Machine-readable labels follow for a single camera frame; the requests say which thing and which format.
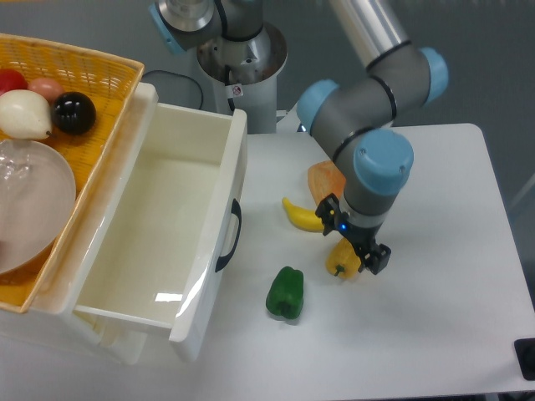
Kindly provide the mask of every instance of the yellow bell pepper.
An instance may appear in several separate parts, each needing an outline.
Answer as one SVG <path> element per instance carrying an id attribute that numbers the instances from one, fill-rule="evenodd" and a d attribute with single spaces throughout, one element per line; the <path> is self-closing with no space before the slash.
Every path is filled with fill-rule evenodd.
<path id="1" fill-rule="evenodd" d="M 360 258 L 355 255 L 354 249 L 348 240 L 342 238 L 333 248 L 325 261 L 327 272 L 342 279 L 353 277 L 360 267 Z"/>

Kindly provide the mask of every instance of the toy banana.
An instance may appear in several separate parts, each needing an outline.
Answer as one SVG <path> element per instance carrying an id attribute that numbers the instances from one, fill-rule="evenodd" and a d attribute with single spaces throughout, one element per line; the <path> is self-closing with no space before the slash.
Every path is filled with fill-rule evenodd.
<path id="1" fill-rule="evenodd" d="M 324 225 L 321 219 L 311 209 L 296 206 L 286 197 L 283 198 L 283 207 L 291 223 L 300 230 L 321 232 Z"/>

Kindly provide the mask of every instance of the white table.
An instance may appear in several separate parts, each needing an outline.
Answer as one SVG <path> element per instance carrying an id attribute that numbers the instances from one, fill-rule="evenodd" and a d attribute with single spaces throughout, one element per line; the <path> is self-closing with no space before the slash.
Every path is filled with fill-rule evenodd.
<path id="1" fill-rule="evenodd" d="M 5 399 L 335 400 L 535 389 L 513 349 L 535 314 L 481 131 L 396 129 L 415 150 L 378 241 L 378 276 L 324 269 L 339 239 L 299 231 L 283 196 L 313 207 L 307 168 L 325 154 L 306 133 L 250 135 L 237 253 L 193 364 L 161 344 L 126 367 L 0 338 Z M 296 323 L 268 316 L 278 270 L 305 275 Z"/>

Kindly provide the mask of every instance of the drawer handle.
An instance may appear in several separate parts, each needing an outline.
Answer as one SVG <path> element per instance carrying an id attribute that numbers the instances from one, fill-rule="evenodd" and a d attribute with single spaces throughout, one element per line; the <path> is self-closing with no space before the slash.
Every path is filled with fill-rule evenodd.
<path id="1" fill-rule="evenodd" d="M 237 217 L 237 233 L 236 233 L 236 239 L 234 240 L 234 245 L 232 245 L 232 249 L 228 254 L 225 256 L 219 256 L 216 263 L 216 272 L 219 272 L 223 269 L 226 265 L 228 265 L 228 262 L 231 261 L 232 256 L 234 255 L 234 251 L 236 250 L 237 242 L 240 239 L 240 232 L 242 231 L 242 208 L 240 207 L 240 204 L 236 199 L 232 201 L 232 208 L 231 213 Z"/>

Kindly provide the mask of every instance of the wicker basket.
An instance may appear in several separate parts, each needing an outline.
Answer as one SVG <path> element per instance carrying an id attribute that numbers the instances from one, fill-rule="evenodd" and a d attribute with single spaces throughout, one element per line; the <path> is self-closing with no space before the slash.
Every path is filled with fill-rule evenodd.
<path id="1" fill-rule="evenodd" d="M 28 82 L 39 77 L 56 79 L 66 91 L 87 94 L 97 109 L 97 120 L 90 132 L 67 135 L 54 128 L 54 137 L 43 141 L 69 162 L 76 180 L 77 199 L 54 244 L 24 266 L 0 276 L 0 309 L 23 313 L 55 270 L 64 240 L 106 158 L 108 144 L 125 115 L 144 66 L 86 48 L 0 34 L 0 69 L 16 69 Z M 5 138 L 0 131 L 0 140 Z"/>

